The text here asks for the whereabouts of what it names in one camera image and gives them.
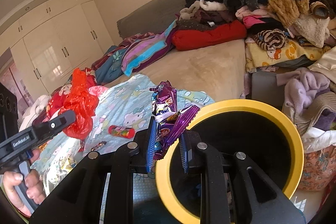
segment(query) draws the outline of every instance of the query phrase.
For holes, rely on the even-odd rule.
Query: beige bed sheet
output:
[[[239,39],[191,51],[174,49],[139,73],[156,85],[169,80],[177,89],[204,91],[216,102],[237,99],[244,90],[245,43]],[[105,86],[127,79],[122,75]]]

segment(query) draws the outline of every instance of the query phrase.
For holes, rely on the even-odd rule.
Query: wardrobe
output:
[[[75,68],[90,68],[113,45],[94,0],[49,0],[0,36],[34,100],[64,85]]]

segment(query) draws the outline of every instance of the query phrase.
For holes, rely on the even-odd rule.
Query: yellow hello kitty blanket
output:
[[[273,51],[265,51],[261,49],[256,42],[248,37],[245,40],[246,49],[246,71],[249,73],[255,72],[256,68],[263,66],[275,65],[277,63],[293,60],[305,55],[309,60],[318,60],[321,56],[331,49],[325,45],[323,48],[309,46],[300,46],[298,42],[288,39],[288,44],[283,48],[278,48]]]

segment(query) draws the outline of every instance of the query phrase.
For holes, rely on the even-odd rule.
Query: trash can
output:
[[[226,100],[203,107],[188,129],[222,153],[251,157],[291,198],[301,178],[303,146],[293,123],[276,108],[253,100]],[[200,222],[200,175],[187,175],[178,140],[156,163],[162,202],[181,223]]]

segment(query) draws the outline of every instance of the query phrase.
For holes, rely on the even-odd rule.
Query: gray headboard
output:
[[[185,7],[185,0],[152,0],[117,21],[122,39],[137,33],[163,32]]]

